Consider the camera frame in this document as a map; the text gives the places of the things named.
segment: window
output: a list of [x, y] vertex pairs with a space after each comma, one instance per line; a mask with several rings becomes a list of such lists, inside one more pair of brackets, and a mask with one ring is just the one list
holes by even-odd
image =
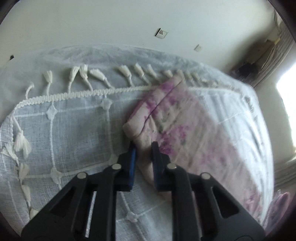
[[281, 77], [276, 87], [283, 99], [292, 130], [293, 144], [296, 146], [296, 64]]

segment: white switch plate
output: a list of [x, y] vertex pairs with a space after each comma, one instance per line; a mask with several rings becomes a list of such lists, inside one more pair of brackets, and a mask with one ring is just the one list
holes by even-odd
[[165, 36], [168, 34], [168, 31], [163, 30], [162, 28], [158, 29], [155, 36], [160, 39], [164, 39]]
[[196, 52], [200, 52], [202, 50], [202, 47], [200, 45], [197, 45], [195, 48], [194, 48], [194, 51]]

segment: white wall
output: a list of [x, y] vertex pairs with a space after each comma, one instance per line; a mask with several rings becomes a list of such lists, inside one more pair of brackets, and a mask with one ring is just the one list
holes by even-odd
[[[163, 40], [154, 37], [159, 27], [169, 31]], [[35, 49], [113, 43], [228, 71], [273, 27], [266, 0], [23, 0], [0, 25], [0, 66]]]
[[281, 76], [296, 63], [296, 45], [270, 78], [256, 88], [260, 107], [269, 131], [275, 163], [295, 155], [288, 116], [276, 84]]

